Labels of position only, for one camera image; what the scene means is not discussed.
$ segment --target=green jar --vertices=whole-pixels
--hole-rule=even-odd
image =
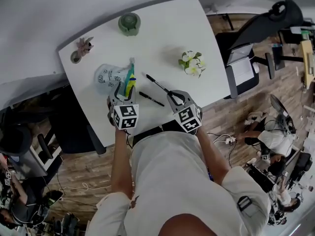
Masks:
[[[136,36],[141,25],[140,17],[135,13],[126,13],[119,18],[119,29],[126,36]]]

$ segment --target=extension cord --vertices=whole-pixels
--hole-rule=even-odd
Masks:
[[[225,139],[225,144],[233,143],[235,141],[236,139],[233,136],[231,136]]]

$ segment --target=black marker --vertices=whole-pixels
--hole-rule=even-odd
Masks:
[[[158,102],[158,101],[156,101],[156,100],[153,100],[151,97],[149,97],[149,96],[146,95],[145,93],[139,92],[139,94],[140,94],[141,96],[145,97],[145,98],[148,98],[149,100],[154,101],[155,103],[158,103],[158,104],[161,105],[162,107],[164,107],[164,105],[163,105],[162,103],[160,103],[160,102]]]
[[[157,84],[160,88],[162,88],[167,94],[169,95],[173,95],[172,92],[170,92],[169,90],[167,90],[165,87],[163,87],[159,82],[157,82],[155,79],[153,79],[149,74],[146,74],[146,77],[152,81],[153,83]]]

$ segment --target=white flower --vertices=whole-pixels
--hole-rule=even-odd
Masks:
[[[196,56],[196,52],[188,51],[188,52],[183,53],[182,59],[184,62],[187,62],[187,61],[191,61],[195,56]]]
[[[205,65],[205,61],[204,61],[204,58],[202,55],[197,58],[197,63],[199,65],[199,67],[202,67]]]
[[[193,76],[199,76],[202,70],[199,68],[197,60],[192,59],[189,63],[189,67],[185,69],[185,72]]]

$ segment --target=plastic bag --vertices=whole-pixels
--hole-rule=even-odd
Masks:
[[[114,65],[103,64],[95,72],[94,76],[96,88],[101,94],[109,94],[113,86],[122,82],[119,94],[128,96],[128,85],[134,79],[134,66],[131,68],[121,68]]]

